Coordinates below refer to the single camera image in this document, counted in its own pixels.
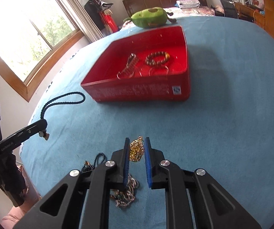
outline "window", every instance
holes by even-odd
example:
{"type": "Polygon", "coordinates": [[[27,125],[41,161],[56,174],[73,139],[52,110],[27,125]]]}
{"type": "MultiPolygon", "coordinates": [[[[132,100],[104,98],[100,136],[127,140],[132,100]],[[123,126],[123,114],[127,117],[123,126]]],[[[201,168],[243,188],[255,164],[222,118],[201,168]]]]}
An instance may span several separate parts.
{"type": "Polygon", "coordinates": [[[59,0],[0,0],[0,75],[29,101],[82,36],[59,0]]]}

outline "sticker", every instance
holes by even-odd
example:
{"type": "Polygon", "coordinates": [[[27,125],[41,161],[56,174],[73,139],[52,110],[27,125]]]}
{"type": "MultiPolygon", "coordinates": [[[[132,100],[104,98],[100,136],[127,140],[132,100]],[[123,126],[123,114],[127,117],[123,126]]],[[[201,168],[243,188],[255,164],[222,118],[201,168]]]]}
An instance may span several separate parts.
{"type": "Polygon", "coordinates": [[[180,86],[172,86],[173,89],[173,95],[181,95],[182,94],[182,89],[180,86]]]}

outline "bracelet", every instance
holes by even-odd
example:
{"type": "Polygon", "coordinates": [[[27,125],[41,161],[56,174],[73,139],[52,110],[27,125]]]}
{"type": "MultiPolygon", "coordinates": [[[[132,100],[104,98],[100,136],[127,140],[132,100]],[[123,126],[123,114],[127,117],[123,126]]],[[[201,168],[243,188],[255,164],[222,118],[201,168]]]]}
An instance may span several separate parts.
{"type": "Polygon", "coordinates": [[[154,52],[146,57],[145,62],[148,66],[153,67],[153,66],[163,65],[166,62],[168,62],[169,59],[170,59],[170,54],[168,54],[167,52],[154,52]],[[159,60],[156,62],[153,58],[158,56],[165,56],[165,58],[163,60],[159,60]]]}
{"type": "Polygon", "coordinates": [[[152,68],[149,70],[149,76],[151,75],[151,72],[152,72],[154,69],[157,70],[157,68],[159,68],[159,67],[164,67],[164,68],[166,69],[166,75],[169,73],[169,68],[168,68],[168,66],[166,66],[166,65],[160,65],[160,66],[152,67],[152,68]]]}
{"type": "Polygon", "coordinates": [[[139,58],[136,56],[136,54],[132,53],[128,59],[125,68],[117,74],[117,78],[121,79],[121,75],[126,74],[128,75],[127,78],[131,78],[134,75],[134,68],[135,65],[139,62],[139,58]]]}

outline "office chair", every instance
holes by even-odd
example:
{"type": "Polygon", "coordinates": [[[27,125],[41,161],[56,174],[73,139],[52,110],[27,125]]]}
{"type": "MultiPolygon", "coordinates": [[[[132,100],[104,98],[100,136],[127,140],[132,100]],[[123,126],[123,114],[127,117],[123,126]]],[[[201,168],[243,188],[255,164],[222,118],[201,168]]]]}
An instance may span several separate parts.
{"type": "Polygon", "coordinates": [[[223,6],[225,17],[239,18],[238,11],[234,5],[234,0],[220,0],[220,3],[223,6]]]}

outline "metal screw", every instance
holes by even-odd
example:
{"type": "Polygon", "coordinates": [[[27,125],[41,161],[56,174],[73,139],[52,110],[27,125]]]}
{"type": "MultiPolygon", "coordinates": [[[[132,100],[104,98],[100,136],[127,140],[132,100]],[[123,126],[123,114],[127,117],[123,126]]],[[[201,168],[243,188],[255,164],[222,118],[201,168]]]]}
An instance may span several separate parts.
{"type": "Polygon", "coordinates": [[[160,164],[161,164],[162,166],[169,166],[169,165],[170,165],[170,161],[169,161],[169,160],[162,160],[162,161],[160,162],[160,164]]]}
{"type": "Polygon", "coordinates": [[[70,171],[69,175],[71,175],[72,177],[76,177],[79,175],[79,171],[77,169],[74,169],[72,171],[70,171]]]}
{"type": "Polygon", "coordinates": [[[109,160],[109,161],[107,161],[107,162],[105,163],[105,165],[106,165],[107,167],[112,167],[112,166],[115,165],[115,162],[114,162],[113,160],[109,160]]]}
{"type": "Polygon", "coordinates": [[[203,176],[206,174],[206,171],[204,169],[197,169],[196,174],[198,174],[199,176],[203,176]]]}

